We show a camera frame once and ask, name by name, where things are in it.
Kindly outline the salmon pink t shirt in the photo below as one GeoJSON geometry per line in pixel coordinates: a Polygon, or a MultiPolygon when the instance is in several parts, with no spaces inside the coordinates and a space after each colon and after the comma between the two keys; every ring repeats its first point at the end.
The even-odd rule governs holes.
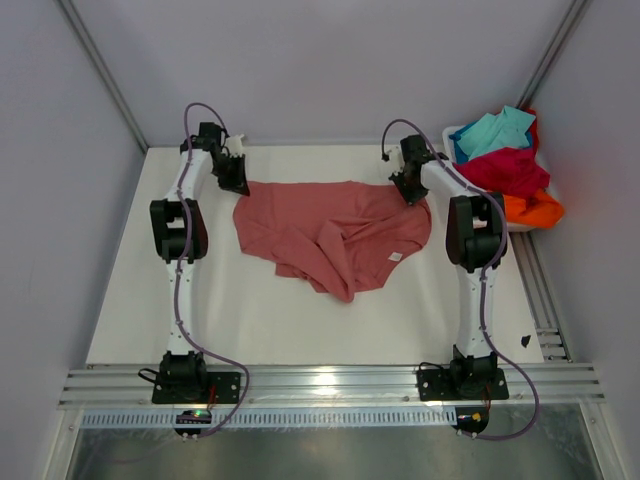
{"type": "Polygon", "coordinates": [[[384,287],[431,235],[428,204],[407,204],[392,185],[252,182],[249,187],[233,211],[241,252],[273,263],[279,277],[306,281],[344,303],[384,287]]]}

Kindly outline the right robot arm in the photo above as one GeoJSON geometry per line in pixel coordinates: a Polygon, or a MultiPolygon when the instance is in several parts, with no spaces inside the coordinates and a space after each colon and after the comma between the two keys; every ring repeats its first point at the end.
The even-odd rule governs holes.
{"type": "Polygon", "coordinates": [[[459,282],[460,321],[448,365],[417,367],[422,401],[492,400],[509,397],[502,358],[492,334],[493,290],[506,253],[501,194],[487,193],[459,175],[451,161],[429,151],[419,135],[400,141],[401,170],[390,180],[409,205],[433,194],[447,208],[445,250],[459,282]]]}

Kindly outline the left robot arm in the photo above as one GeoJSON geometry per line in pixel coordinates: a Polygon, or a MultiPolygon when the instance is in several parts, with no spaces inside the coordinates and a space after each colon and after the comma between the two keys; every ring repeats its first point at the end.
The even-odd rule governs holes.
{"type": "Polygon", "coordinates": [[[202,122],[181,144],[180,158],[176,180],[149,207],[155,250],[167,267],[171,295],[169,340],[153,380],[152,402],[233,405],[239,402],[242,375],[210,371],[210,354],[193,339],[194,280],[209,247],[198,202],[205,177],[213,175],[223,191],[250,194],[242,138],[215,122],[202,122]]]}

